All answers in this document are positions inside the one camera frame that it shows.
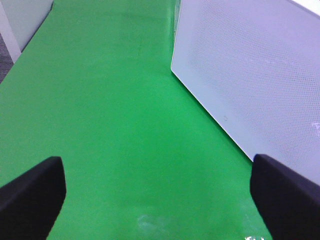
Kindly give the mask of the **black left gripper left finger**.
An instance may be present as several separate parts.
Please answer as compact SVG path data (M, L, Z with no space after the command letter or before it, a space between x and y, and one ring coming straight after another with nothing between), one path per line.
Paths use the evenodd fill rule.
M67 195L62 158L51 156L0 188L0 238L45 240Z

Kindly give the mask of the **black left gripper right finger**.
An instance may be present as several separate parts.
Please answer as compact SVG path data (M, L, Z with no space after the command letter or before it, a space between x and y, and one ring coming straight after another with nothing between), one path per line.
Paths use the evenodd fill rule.
M250 194L274 240L320 238L320 186L266 154L256 154Z

